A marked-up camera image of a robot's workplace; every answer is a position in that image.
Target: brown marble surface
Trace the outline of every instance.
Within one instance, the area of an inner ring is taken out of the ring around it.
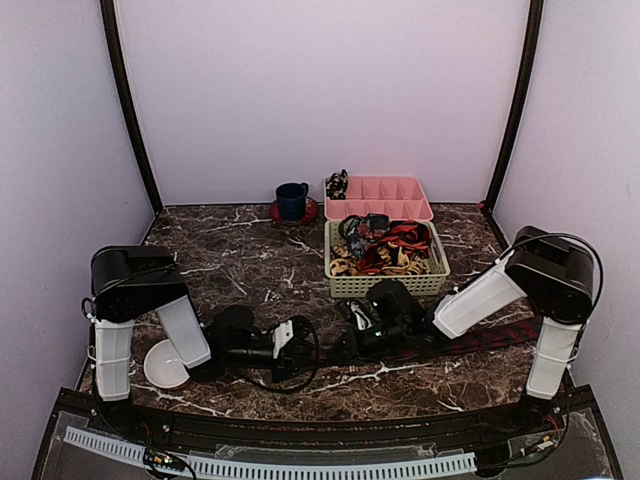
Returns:
[[[432,207],[452,271],[445,291],[486,268],[500,249],[476,206]],[[314,322],[322,344],[329,346],[346,324],[334,308],[324,276],[323,221],[296,227],[273,224],[265,205],[169,207],[147,244],[174,252],[205,324],[232,304],[250,306],[259,326],[301,314]],[[421,302],[428,305],[436,299]],[[530,316],[528,305],[518,302],[476,328]],[[327,368],[294,395],[269,393],[231,375],[168,392],[149,384],[142,371],[146,353],[164,338],[155,315],[136,323],[130,372],[134,402],[256,420],[382,420],[511,403],[520,396],[533,353],[533,346],[525,344],[423,362]],[[81,390],[90,391],[90,385],[87,374]]]

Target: pink plastic tray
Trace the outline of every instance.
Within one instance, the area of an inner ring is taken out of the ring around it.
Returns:
[[[413,177],[349,175],[346,200],[328,199],[325,189],[324,214],[327,220],[337,221],[350,215],[369,213],[382,213],[391,220],[429,222],[433,219],[422,185]]]

